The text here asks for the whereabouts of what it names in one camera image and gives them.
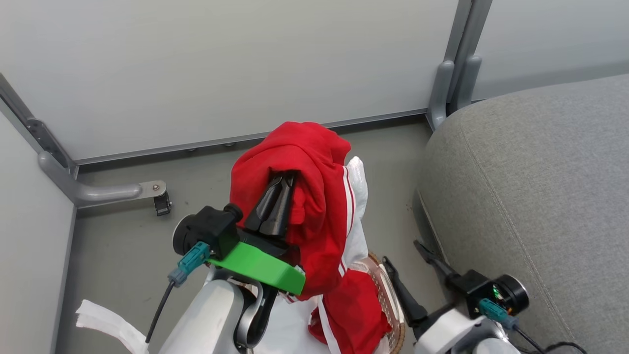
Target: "teal connector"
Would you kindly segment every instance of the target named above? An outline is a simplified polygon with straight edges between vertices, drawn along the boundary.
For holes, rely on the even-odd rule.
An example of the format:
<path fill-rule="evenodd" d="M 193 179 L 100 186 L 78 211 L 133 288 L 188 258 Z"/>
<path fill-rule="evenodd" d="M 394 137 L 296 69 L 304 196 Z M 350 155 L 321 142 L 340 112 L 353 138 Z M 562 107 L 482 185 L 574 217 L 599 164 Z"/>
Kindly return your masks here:
<path fill-rule="evenodd" d="M 177 262 L 177 268 L 168 274 L 168 280 L 175 283 L 175 287 L 180 287 L 196 268 L 199 268 L 209 258 L 209 246 L 205 242 L 197 242 L 186 253 L 186 255 Z"/>
<path fill-rule="evenodd" d="M 507 310 L 489 299 L 482 299 L 478 306 L 481 314 L 492 321 L 500 323 L 506 329 L 513 329 L 513 326 L 518 324 L 517 317 L 510 316 Z"/>

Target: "red clothing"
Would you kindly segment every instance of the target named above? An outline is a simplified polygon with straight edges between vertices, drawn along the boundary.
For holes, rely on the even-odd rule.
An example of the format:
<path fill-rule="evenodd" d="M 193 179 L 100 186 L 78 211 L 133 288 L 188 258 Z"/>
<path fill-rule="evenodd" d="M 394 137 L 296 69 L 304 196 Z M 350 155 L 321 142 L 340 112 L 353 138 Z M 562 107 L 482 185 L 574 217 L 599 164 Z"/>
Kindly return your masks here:
<path fill-rule="evenodd" d="M 287 242 L 297 244 L 306 284 L 299 299 L 323 294 L 340 283 L 338 267 L 347 237 L 343 175 L 350 144 L 317 123 L 286 122 L 236 161 L 230 202 L 245 217 L 274 171 L 298 170 Z"/>
<path fill-rule="evenodd" d="M 306 273 L 298 299 L 324 294 L 308 329 L 333 352 L 372 354 L 391 327 L 370 275 L 347 270 L 342 260 L 355 208 L 344 166 L 349 150 L 347 141 L 317 123 L 286 122 L 238 159 L 230 202 L 242 209 L 242 226 L 273 172 L 299 171 L 286 241 L 299 246 Z"/>

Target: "metal frame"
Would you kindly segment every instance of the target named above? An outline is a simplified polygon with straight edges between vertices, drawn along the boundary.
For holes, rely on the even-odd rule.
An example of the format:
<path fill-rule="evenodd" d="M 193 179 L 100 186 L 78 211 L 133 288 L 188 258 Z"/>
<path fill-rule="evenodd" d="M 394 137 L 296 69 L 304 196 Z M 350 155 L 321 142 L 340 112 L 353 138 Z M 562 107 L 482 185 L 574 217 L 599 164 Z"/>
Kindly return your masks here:
<path fill-rule="evenodd" d="M 151 181 L 118 186 L 88 186 L 76 181 L 47 151 L 38 157 L 39 167 L 76 205 L 77 208 L 95 207 L 126 200 L 160 197 L 166 193 L 164 181 Z"/>
<path fill-rule="evenodd" d="M 76 165 L 71 160 L 70 156 L 68 156 L 64 148 L 57 142 L 46 125 L 33 116 L 26 104 L 24 104 L 24 101 L 22 101 L 17 92 L 15 92 L 13 87 L 11 87 L 9 82 L 1 73 L 0 98 L 4 101 L 18 121 L 26 127 L 26 132 L 35 138 L 35 142 L 41 147 L 41 149 L 48 151 L 64 168 L 67 168 L 70 171 L 74 170 Z M 18 131 L 24 135 L 24 130 L 18 129 Z"/>
<path fill-rule="evenodd" d="M 448 38 L 443 62 L 437 67 L 435 80 L 427 109 L 404 111 L 378 115 L 373 117 L 358 118 L 353 120 L 333 122 L 324 124 L 328 128 L 343 127 L 367 122 L 377 122 L 411 115 L 426 113 L 430 127 L 435 130 L 445 120 L 448 110 L 458 110 L 471 103 L 472 91 L 476 83 L 482 59 L 474 55 L 476 45 L 481 36 L 482 28 L 485 24 L 492 0 L 459 0 L 452 23 L 452 29 Z M 91 157 L 73 161 L 62 149 L 46 125 L 33 117 L 28 107 L 22 102 L 17 93 L 8 84 L 7 80 L 0 74 L 0 96 L 5 101 L 9 109 L 18 120 L 26 127 L 27 135 L 35 138 L 35 147 L 40 152 L 49 152 L 63 167 L 69 169 L 72 174 L 76 174 L 75 166 L 103 163 L 132 157 L 149 156 L 163 154 L 166 152 L 193 150 L 200 147 L 218 146 L 244 142 L 249 140 L 263 139 L 269 133 L 243 135 L 226 139 L 207 140 L 190 144 L 179 144 L 175 146 L 158 147 L 142 151 L 124 152 L 107 156 Z M 120 190 L 120 193 L 130 193 L 128 190 Z"/>
<path fill-rule="evenodd" d="M 388 113 L 384 115 L 376 115 L 376 116 L 365 117 L 365 118 L 343 120 L 340 122 L 324 123 L 323 126 L 326 128 L 346 127 L 348 125 L 380 122 L 382 120 L 390 120 L 390 119 L 408 117 L 408 116 L 413 116 L 413 115 L 419 115 L 419 114 L 426 113 L 426 111 L 427 109 L 419 109 L 419 110 L 412 110 L 412 111 L 402 111 L 402 112 L 397 112 L 397 113 Z M 220 145 L 231 146 L 237 142 L 246 142 L 246 141 L 251 141 L 251 140 L 264 139 L 269 133 L 270 132 L 264 132 L 264 133 L 259 133 L 259 134 L 241 135 L 239 137 L 205 140 L 201 142 L 191 142 L 189 144 L 156 147 L 153 149 L 146 149 L 146 150 L 140 150 L 140 151 L 122 152 L 120 154 L 90 157 L 87 159 L 78 159 L 78 160 L 75 160 L 74 162 L 77 165 L 82 166 L 82 165 L 87 165 L 87 164 L 105 163 L 105 162 L 114 161 L 114 160 L 130 159 L 133 157 L 164 154 L 167 152 L 194 150 L 194 149 L 210 147 L 210 146 L 220 146 Z"/>
<path fill-rule="evenodd" d="M 436 130 L 447 111 L 472 101 L 482 59 L 474 55 L 492 0 L 459 0 L 443 62 L 437 67 L 428 106 L 428 123 Z"/>
<path fill-rule="evenodd" d="M 470 105 L 476 77 L 481 68 L 482 59 L 474 55 L 481 38 L 482 29 L 489 14 L 492 0 L 473 0 L 459 49 L 454 59 L 454 73 L 448 91 L 450 110 L 455 111 Z"/>
<path fill-rule="evenodd" d="M 99 187 L 78 182 L 76 178 L 79 167 L 71 160 L 46 125 L 33 117 L 31 111 L 2 74 L 0 74 L 0 98 L 2 99 L 0 111 L 37 152 L 40 169 L 77 208 L 157 198 L 156 204 L 157 200 L 161 201 L 160 208 L 157 210 L 158 215 L 164 215 L 170 211 L 172 203 L 168 199 L 164 181 Z"/>
<path fill-rule="evenodd" d="M 450 38 L 445 49 L 443 62 L 437 67 L 435 81 L 426 117 L 432 130 L 436 130 L 445 120 L 446 104 L 448 102 L 448 92 L 452 82 L 452 76 L 456 72 L 455 58 L 459 52 L 461 38 L 464 35 L 467 18 L 472 7 L 472 0 L 459 0 L 457 11 L 454 14 Z"/>

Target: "sofa seam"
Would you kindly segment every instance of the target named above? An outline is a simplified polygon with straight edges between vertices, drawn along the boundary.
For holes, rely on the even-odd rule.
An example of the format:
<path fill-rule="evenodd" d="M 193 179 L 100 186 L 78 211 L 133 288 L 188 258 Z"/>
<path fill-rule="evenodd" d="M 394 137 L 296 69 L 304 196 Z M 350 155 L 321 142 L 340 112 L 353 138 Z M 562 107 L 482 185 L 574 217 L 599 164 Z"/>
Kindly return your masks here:
<path fill-rule="evenodd" d="M 528 268 L 528 272 L 533 276 L 533 279 L 535 279 L 535 281 L 538 283 L 538 285 L 542 289 L 542 292 L 543 292 L 543 294 L 545 296 L 544 297 L 544 302 L 546 303 L 546 306 L 548 307 L 548 309 L 552 313 L 553 317 L 555 318 L 555 321 L 557 321 L 558 323 L 563 324 L 563 327 L 567 331 L 567 334 L 571 337 L 572 340 L 575 340 L 574 334 L 570 330 L 570 327 L 566 323 L 564 317 L 561 315 L 561 312 L 559 311 L 559 309 L 555 305 L 555 301 L 553 300 L 550 292 L 548 291 L 548 288 L 544 284 L 544 282 L 542 280 L 542 276 L 539 274 L 539 271 L 537 270 L 537 267 L 535 266 L 535 263 L 533 262 L 533 259 L 529 255 L 528 250 L 526 249 L 526 246 L 524 245 L 524 242 L 522 241 L 522 238 L 518 234 L 518 231 L 517 231 L 513 221 L 511 220 L 511 217 L 509 216 L 509 213 L 507 212 L 506 208 L 504 207 L 504 204 L 500 200 L 500 197 L 498 196 L 498 193 L 497 193 L 495 187 L 493 186 L 493 184 L 491 183 L 491 180 L 489 179 L 489 176 L 487 175 L 487 173 L 485 172 L 485 170 L 482 168 L 481 164 L 479 163 L 478 158 L 476 157 L 476 154 L 474 153 L 474 150 L 472 150 L 472 147 L 470 146 L 469 141 L 467 140 L 467 136 L 466 136 L 466 134 L 465 134 L 465 132 L 463 130 L 462 121 L 463 121 L 463 119 L 459 119 L 459 131 L 461 133 L 461 136 L 463 137 L 463 140 L 465 141 L 465 146 L 467 147 L 467 150 L 470 152 L 470 155 L 472 156 L 474 164 L 476 165 L 478 170 L 481 172 L 482 177 L 483 177 L 484 182 L 485 182 L 485 186 L 487 187 L 487 189 L 489 189 L 492 201 L 493 201 L 494 205 L 496 206 L 496 208 L 499 210 L 500 216 L 501 216 L 503 222 L 508 226 L 509 233 L 511 234 L 511 237 L 516 239 L 518 245 L 520 246 L 519 247 L 519 251 L 520 251 L 520 254 L 522 255 L 522 257 L 525 260 L 525 263 L 526 263 L 527 268 Z"/>
<path fill-rule="evenodd" d="M 436 228 L 435 228 L 435 226 L 434 226 L 434 224 L 432 222 L 432 219 L 430 218 L 430 213 L 428 212 L 428 207 L 424 203 L 424 200 L 423 200 L 423 198 L 421 196 L 421 192 L 419 190 L 417 190 L 417 195 L 420 198 L 421 208 L 423 209 L 424 214 L 426 215 L 426 219 L 428 221 L 428 227 L 430 228 L 430 230 L 433 233 L 432 236 L 435 239 L 435 242 L 437 244 L 437 248 L 439 249 L 439 252 L 441 252 L 441 255 L 443 256 L 443 260 L 446 263 L 449 264 L 450 262 L 448 262 L 448 256 L 447 256 L 447 254 L 445 252 L 445 249 L 443 248 L 443 245 L 441 244 L 441 240 L 439 239 L 439 236 L 437 235 L 437 230 L 436 230 Z"/>

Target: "wall bracket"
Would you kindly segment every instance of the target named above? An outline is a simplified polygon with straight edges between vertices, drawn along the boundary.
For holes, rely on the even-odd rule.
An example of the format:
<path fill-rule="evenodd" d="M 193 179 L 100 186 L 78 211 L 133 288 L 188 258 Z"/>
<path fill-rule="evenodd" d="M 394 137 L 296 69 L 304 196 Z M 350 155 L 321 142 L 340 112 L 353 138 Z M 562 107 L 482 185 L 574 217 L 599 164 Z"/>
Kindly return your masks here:
<path fill-rule="evenodd" d="M 433 83 L 433 89 L 430 93 L 430 103 L 426 117 L 428 124 L 432 130 L 436 130 L 445 120 L 445 105 L 448 99 L 448 89 L 450 88 L 450 80 L 454 72 L 454 62 L 446 60 L 437 67 L 437 75 Z"/>
<path fill-rule="evenodd" d="M 33 114 L 11 87 L 6 78 L 0 74 L 0 100 L 15 114 L 15 117 L 28 129 L 43 150 L 48 151 L 64 168 L 73 172 L 75 163 L 57 142 L 50 129 L 41 121 L 33 117 Z"/>
<path fill-rule="evenodd" d="M 76 181 L 47 151 L 38 156 L 39 167 L 74 203 L 77 208 L 89 208 L 127 200 L 153 198 L 157 215 L 170 212 L 170 202 L 164 181 L 150 181 L 118 186 L 89 186 Z"/>
<path fill-rule="evenodd" d="M 472 93 L 476 84 L 476 77 L 481 70 L 482 58 L 478 55 L 472 55 L 465 60 L 461 76 L 457 82 L 457 87 L 452 94 L 450 101 L 450 109 L 457 111 L 465 106 L 472 104 Z"/>

